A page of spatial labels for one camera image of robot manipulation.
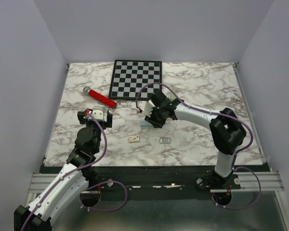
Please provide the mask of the light blue stapler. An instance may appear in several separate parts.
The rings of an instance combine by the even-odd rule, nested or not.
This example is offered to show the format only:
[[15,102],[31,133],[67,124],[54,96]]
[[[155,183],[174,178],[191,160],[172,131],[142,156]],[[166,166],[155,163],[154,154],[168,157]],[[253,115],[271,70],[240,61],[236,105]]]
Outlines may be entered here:
[[153,125],[151,123],[147,122],[147,121],[141,121],[140,122],[140,127],[141,128],[152,128]]

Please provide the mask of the grey staple strip tray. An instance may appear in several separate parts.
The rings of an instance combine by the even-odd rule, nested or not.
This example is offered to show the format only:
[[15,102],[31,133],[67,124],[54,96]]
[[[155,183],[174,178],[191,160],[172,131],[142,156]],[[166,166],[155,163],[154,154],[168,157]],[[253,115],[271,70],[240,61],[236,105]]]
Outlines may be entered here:
[[171,143],[171,139],[168,138],[168,137],[162,137],[162,138],[159,138],[159,143],[160,144],[170,144]]

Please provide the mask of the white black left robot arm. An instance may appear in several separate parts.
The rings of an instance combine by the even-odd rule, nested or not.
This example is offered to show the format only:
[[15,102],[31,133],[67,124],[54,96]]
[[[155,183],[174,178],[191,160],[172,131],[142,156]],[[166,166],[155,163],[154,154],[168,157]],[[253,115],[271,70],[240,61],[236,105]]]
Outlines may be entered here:
[[83,190],[97,185],[90,167],[98,160],[104,130],[112,127],[112,114],[103,107],[93,107],[77,113],[84,127],[77,132],[75,147],[55,179],[26,207],[19,206],[14,212],[14,230],[50,231],[59,214]]

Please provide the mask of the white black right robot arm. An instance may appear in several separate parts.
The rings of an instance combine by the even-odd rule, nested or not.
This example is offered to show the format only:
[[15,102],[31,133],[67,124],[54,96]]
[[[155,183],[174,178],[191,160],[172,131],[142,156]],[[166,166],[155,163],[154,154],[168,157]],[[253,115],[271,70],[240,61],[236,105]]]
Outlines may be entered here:
[[161,91],[153,94],[148,102],[140,102],[138,109],[145,114],[145,121],[154,128],[162,128],[170,118],[191,122],[210,130],[218,150],[212,184],[219,189],[228,185],[229,176],[233,173],[235,152],[247,134],[231,109],[209,111],[196,108],[183,100],[170,100]]

